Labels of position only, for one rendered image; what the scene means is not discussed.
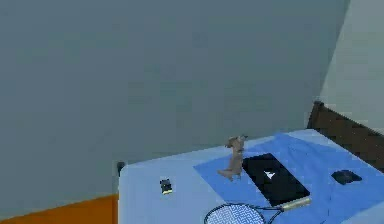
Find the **tan dog figurine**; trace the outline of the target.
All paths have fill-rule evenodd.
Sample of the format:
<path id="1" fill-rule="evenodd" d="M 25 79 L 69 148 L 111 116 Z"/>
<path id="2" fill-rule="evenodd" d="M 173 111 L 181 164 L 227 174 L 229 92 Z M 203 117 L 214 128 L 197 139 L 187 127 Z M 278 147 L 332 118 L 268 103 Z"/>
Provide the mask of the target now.
<path id="1" fill-rule="evenodd" d="M 233 136 L 228 139 L 225 145 L 226 148 L 232 150 L 232 155 L 229 159 L 228 167 L 223 170 L 218 170 L 217 173 L 230 181 L 233 181 L 234 176 L 241 177 L 243 154 L 245 151 L 244 144 L 247 138 L 248 136 L 244 134 Z"/>

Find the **blue bed with brown headboard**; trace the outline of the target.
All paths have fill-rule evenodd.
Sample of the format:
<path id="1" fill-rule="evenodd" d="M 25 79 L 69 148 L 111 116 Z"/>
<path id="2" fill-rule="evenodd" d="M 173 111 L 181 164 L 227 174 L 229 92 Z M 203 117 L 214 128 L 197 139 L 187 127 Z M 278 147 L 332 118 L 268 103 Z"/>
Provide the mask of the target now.
<path id="1" fill-rule="evenodd" d="M 384 134 L 315 102 L 306 129 L 245 143 L 246 156 L 273 154 L 310 192 L 311 203 L 273 224 L 384 224 Z M 231 151 L 219 146 L 125 165 L 120 169 L 118 224 L 203 224 L 225 203 L 273 207 L 247 174 L 219 175 Z M 362 180 L 341 185 L 331 174 Z M 160 181 L 173 191 L 163 195 Z"/>

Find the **black closed laptop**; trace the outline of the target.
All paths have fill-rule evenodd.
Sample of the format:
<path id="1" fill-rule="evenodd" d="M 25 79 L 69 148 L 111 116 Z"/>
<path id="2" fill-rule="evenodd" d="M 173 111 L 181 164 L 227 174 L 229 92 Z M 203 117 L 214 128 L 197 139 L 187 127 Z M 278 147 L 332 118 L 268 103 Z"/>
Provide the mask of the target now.
<path id="1" fill-rule="evenodd" d="M 271 206 L 310 195 L 309 190 L 271 153 L 245 158 L 242 167 Z"/>

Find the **blue tennis racket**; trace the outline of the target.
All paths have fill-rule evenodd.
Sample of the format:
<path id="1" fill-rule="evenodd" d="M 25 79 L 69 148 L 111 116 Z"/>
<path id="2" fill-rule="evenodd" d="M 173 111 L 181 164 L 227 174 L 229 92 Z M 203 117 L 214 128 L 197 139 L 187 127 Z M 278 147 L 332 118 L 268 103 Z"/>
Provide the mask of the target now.
<path id="1" fill-rule="evenodd" d="M 203 224 L 273 224 L 282 213 L 307 206 L 310 197 L 296 199 L 274 207 L 255 206 L 247 203 L 225 203 L 211 209 Z"/>

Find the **small black flat object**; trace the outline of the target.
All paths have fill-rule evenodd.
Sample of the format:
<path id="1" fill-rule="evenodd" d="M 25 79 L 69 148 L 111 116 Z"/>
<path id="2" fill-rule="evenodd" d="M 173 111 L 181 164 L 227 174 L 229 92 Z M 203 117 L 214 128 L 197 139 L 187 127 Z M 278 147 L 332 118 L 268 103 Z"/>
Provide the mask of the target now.
<path id="1" fill-rule="evenodd" d="M 341 185 L 361 181 L 362 178 L 350 170 L 339 170 L 331 174 L 331 177 Z"/>

